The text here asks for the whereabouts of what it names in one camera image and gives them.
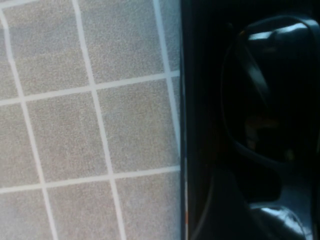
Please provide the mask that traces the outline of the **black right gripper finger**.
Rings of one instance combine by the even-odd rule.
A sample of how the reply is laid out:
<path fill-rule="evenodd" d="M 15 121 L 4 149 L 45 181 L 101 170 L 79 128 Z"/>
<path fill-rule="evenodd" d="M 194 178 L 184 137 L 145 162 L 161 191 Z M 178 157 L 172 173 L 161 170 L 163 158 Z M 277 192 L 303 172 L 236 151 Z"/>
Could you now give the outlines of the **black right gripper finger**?
<path fill-rule="evenodd" d="M 199 221 L 201 240 L 277 240 L 256 216 L 238 189 L 235 176 L 216 169 L 208 200 Z"/>

